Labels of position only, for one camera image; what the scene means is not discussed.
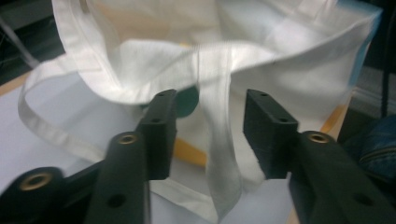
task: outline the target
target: white cloth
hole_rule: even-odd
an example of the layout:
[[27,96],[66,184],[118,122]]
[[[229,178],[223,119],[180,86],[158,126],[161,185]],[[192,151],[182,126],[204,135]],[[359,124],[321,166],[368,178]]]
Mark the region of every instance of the white cloth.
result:
[[[78,1],[53,0],[66,55],[33,71],[22,90],[21,119],[52,144],[99,161],[102,149],[41,119],[26,104],[27,92],[74,71],[96,94],[125,105],[196,85],[200,106],[191,118],[201,116],[203,127],[180,121],[178,130],[186,141],[204,143],[210,196],[170,179],[152,189],[211,222],[237,203],[241,177],[262,182],[242,135],[243,110],[230,117],[229,106],[243,108],[247,88],[266,91],[301,122],[300,130],[318,130],[350,94],[358,53],[379,14],[334,0],[87,3],[90,13]],[[193,140],[196,130],[203,139]]]

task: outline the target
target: screw hole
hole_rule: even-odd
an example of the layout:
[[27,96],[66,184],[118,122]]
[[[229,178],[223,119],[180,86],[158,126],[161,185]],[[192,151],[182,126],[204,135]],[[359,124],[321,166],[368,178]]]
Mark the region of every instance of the screw hole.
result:
[[153,123],[159,123],[161,120],[160,119],[152,119],[151,122]]
[[137,140],[137,137],[135,135],[127,134],[127,135],[122,136],[119,139],[119,143],[123,144],[123,145],[128,145],[128,144],[134,143],[136,140]]
[[23,191],[39,189],[46,186],[52,179],[52,174],[41,173],[36,175],[30,175],[26,177],[20,185],[20,189]]
[[367,197],[366,195],[362,194],[362,193],[356,193],[353,195],[353,199],[357,202],[357,203],[361,203],[363,205],[366,206],[373,206],[374,205],[374,201]]
[[317,134],[317,133],[310,134],[309,139],[316,143],[328,143],[329,142],[329,139],[327,137],[325,137],[324,135],[321,135],[321,134]]
[[115,194],[107,200],[107,205],[112,208],[121,207],[126,202],[123,194]]

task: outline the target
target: white surface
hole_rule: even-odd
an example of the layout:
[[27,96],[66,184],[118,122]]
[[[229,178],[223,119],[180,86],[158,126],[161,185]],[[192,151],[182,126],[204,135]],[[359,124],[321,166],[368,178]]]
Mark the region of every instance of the white surface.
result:
[[[51,146],[29,132],[21,123],[17,102],[20,89],[0,97],[0,191],[18,175],[42,166],[56,166],[71,175],[90,165]],[[93,94],[78,76],[55,78],[28,95],[32,107],[49,121],[100,148],[121,132],[134,129],[122,106]],[[205,189],[203,169],[174,160],[172,177],[187,185]],[[152,223],[207,223],[184,208],[151,194]],[[239,203],[221,223],[285,223],[291,209],[287,181],[264,182],[254,193],[244,193]]]

